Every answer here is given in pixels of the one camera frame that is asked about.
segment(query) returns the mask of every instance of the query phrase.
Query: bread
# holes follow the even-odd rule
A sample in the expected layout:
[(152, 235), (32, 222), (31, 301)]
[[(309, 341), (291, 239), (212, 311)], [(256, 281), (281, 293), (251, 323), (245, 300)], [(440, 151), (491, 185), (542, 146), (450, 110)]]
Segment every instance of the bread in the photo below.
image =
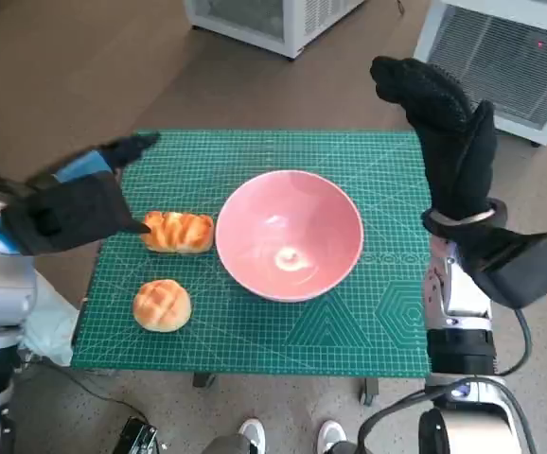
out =
[(215, 223), (207, 215), (150, 211), (143, 223), (151, 232), (141, 237), (158, 253), (205, 253), (213, 245)]
[(148, 282), (134, 297), (132, 314), (149, 331), (176, 331), (191, 315), (189, 295), (171, 279)]

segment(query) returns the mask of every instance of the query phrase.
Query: table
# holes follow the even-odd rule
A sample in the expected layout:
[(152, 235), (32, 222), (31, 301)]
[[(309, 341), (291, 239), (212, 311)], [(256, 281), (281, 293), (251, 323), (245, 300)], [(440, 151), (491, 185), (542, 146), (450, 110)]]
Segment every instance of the table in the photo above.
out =
[[(412, 132), (162, 131), (121, 184), (137, 218), (216, 218), (241, 183), (283, 168), (330, 179), (362, 213), (362, 259), (338, 287), (303, 304), (265, 301), (236, 284), (214, 250), (151, 253), (119, 234), (101, 248), (72, 365), (207, 373), (197, 384), (211, 373), (426, 375), (420, 281), (429, 247), (419, 215), (430, 201)], [(134, 321), (132, 298), (163, 278), (187, 288), (193, 314), (178, 332), (151, 333)]]

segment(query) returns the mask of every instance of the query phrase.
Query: vent grille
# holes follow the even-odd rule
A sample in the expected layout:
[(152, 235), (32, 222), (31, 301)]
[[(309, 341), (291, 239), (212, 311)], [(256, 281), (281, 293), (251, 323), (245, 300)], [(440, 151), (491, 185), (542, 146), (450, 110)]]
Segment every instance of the vent grille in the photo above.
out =
[(448, 7), (429, 62), (456, 76), (474, 103), (542, 130), (547, 123), (547, 30)]
[(284, 39), (284, 0), (196, 0), (196, 13)]
[(332, 18), (338, 18), (361, 2), (362, 0), (306, 0), (305, 36), (324, 28)]

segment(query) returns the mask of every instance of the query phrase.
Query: shoe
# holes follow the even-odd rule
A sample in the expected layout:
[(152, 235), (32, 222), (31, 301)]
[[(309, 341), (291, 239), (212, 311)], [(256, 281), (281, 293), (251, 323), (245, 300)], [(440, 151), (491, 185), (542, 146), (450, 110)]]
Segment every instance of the shoe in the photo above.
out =
[(346, 442), (347, 435), (336, 421), (326, 421), (318, 433), (317, 454), (325, 454), (339, 442)]
[(248, 438), (258, 454), (265, 454), (265, 428), (258, 419), (245, 421), (238, 432)]

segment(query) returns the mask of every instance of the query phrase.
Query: bowl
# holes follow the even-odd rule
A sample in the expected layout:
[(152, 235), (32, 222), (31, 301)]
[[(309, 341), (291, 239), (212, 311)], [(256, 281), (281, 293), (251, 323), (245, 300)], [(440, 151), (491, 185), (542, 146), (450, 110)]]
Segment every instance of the bowl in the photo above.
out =
[(362, 218), (336, 184), (280, 170), (240, 186), (221, 208), (216, 230), (223, 266), (269, 300), (301, 302), (339, 284), (363, 244)]

